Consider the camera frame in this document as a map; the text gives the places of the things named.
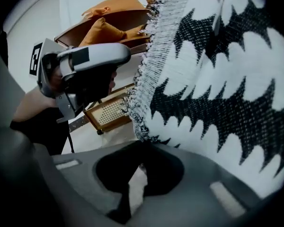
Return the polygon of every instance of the fringed edge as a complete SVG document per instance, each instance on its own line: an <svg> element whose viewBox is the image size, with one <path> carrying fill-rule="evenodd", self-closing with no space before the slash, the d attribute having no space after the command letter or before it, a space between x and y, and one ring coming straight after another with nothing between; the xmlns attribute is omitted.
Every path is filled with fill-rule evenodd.
<svg viewBox="0 0 284 227"><path fill-rule="evenodd" d="M145 115L141 116L141 112L143 113L143 111L140 113L137 112L137 107L140 107L137 100L137 91L139 90L139 87L141 87L143 73L147 64L147 58L149 56L149 49L151 48L153 37L156 34L160 12L163 7L162 5L165 3L165 0L152 1L152 4L147 6L147 9L151 12L148 14L150 19L147 21L146 29L140 31L147 33L150 36L150 41L147 43L146 52L144 52L142 56L143 60L141 65L139 65L138 71L133 79L135 87L127 91L127 96L123 98L122 106L122 112L132 119L135 135L141 141L149 140L149 129L144 122Z"/></svg>

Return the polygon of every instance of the bat pattern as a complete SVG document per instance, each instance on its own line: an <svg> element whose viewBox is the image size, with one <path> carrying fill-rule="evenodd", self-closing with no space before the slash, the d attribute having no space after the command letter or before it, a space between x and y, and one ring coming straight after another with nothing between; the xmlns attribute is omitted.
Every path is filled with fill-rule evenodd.
<svg viewBox="0 0 284 227"><path fill-rule="evenodd" d="M221 20L217 36L214 36L213 32L211 32L210 43L208 43L205 53L213 62L213 66L215 66L216 55L218 53L222 52L229 58L228 46L230 43L237 42L245 50L243 34L250 31L259 34L269 48L271 48L267 28L275 28L275 25L265 6L258 9L252 0L248 0L246 8L241 14L237 14L236 10L232 7L232 15L229 23L225 25Z"/></svg>
<svg viewBox="0 0 284 227"><path fill-rule="evenodd" d="M235 134L239 137L242 146L239 164L244 162L256 145L260 145L264 150L262 169L274 155L279 154L281 162L276 175L281 171L284 166L284 109L276 111L271 108L275 93L274 79L266 92L252 102L243 99L245 78L230 98L222 99L225 83L213 100L208 100L211 86L198 99L192 98L194 93L192 91L186 99L180 100L185 89L175 95L167 96L163 93L167 82L168 79L155 90L151 102L152 117L157 111L162 115L164 124L166 124L171 116L175 116L179 126L184 116L187 116L192 123L190 131L198 120L202 120L204 128L201 138L213 124L219 133L217 152L222 148L229 134Z"/></svg>
<svg viewBox="0 0 284 227"><path fill-rule="evenodd" d="M174 44L176 46L176 58L182 47L183 41L190 41L195 45L197 51L197 61L200 60L203 50L206 48L208 40L212 39L213 28L212 24L215 15L202 20L193 20L192 16L195 9L192 9L184 16L179 24Z"/></svg>
<svg viewBox="0 0 284 227"><path fill-rule="evenodd" d="M212 32L214 15L202 20L193 20L192 16L195 9L192 9L181 19L179 28L176 32L174 44L176 46L176 58L179 56L184 41L190 41L195 45L197 51L197 61L200 60L202 51L206 48L209 34Z"/></svg>

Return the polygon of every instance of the white floor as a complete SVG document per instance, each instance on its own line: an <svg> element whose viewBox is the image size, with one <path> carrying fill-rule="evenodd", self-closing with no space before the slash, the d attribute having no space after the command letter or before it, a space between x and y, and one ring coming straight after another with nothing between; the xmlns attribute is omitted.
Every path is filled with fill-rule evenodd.
<svg viewBox="0 0 284 227"><path fill-rule="evenodd" d="M133 123L130 122L119 128L102 135L97 135L97 131L87 123L71 133L71 139L75 152L89 151L100 147L108 147L123 142L137 140L133 133ZM71 153L71 146L67 139L62 154Z"/></svg>

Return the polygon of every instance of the black shirt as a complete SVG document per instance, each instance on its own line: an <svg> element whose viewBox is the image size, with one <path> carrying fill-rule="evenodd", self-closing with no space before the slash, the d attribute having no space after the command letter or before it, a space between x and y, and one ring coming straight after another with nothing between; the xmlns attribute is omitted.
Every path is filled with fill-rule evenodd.
<svg viewBox="0 0 284 227"><path fill-rule="evenodd" d="M59 118L62 114L58 108L47 108L24 122L12 121L10 127L24 133L32 143L45 145L50 155L58 155L69 135L68 122L57 123Z"/></svg>

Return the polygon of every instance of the white fringe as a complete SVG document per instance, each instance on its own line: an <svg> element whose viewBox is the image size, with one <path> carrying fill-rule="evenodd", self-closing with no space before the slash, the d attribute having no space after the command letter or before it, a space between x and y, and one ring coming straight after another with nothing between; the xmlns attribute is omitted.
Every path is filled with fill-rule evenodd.
<svg viewBox="0 0 284 227"><path fill-rule="evenodd" d="M134 77L135 88L128 91L124 98L123 112L130 116L136 137L149 140L149 130L145 126L144 117L157 87L158 79L164 67L173 36L178 28L187 0L153 0L148 6L152 12L145 32L150 35L147 52L143 54L142 64Z"/></svg>

